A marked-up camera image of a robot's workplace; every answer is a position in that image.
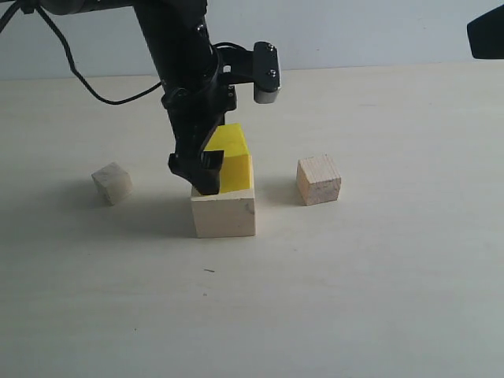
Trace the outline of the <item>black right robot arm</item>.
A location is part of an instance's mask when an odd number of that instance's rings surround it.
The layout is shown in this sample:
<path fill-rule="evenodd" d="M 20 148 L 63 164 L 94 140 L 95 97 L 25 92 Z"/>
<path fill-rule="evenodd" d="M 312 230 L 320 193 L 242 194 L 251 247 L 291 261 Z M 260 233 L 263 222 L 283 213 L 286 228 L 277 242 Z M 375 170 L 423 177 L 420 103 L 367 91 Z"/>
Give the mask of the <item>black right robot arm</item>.
<path fill-rule="evenodd" d="M 498 6 L 467 24 L 466 31 L 472 57 L 480 60 L 502 60 L 504 6 Z"/>

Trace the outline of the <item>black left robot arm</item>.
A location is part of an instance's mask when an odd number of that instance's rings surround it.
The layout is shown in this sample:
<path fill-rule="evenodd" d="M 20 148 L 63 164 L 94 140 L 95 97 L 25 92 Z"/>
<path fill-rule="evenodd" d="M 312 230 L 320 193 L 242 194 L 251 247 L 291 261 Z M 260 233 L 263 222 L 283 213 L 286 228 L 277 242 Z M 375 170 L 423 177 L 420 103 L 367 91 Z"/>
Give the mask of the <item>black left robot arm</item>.
<path fill-rule="evenodd" d="M 175 138 L 170 171 L 200 194 L 221 189 L 223 152 L 206 145 L 236 102 L 221 80 L 224 59 L 212 43 L 205 1 L 41 1 L 41 16 L 76 15 L 130 7 L 135 13 L 164 94 L 164 106 Z"/>

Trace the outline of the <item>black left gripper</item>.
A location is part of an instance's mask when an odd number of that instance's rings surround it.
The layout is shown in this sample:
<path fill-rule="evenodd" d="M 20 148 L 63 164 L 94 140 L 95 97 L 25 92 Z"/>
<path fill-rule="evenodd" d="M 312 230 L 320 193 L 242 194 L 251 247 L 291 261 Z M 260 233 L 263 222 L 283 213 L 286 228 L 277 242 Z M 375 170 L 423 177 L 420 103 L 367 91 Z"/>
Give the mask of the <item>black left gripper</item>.
<path fill-rule="evenodd" d="M 172 174 L 201 195 L 218 194 L 224 150 L 205 150 L 226 112 L 236 109 L 235 92 L 221 81 L 224 59 L 212 45 L 206 1 L 135 1 L 135 15 L 161 85 L 161 102 L 176 139 L 168 158 Z M 197 157 L 202 152 L 202 160 Z"/>

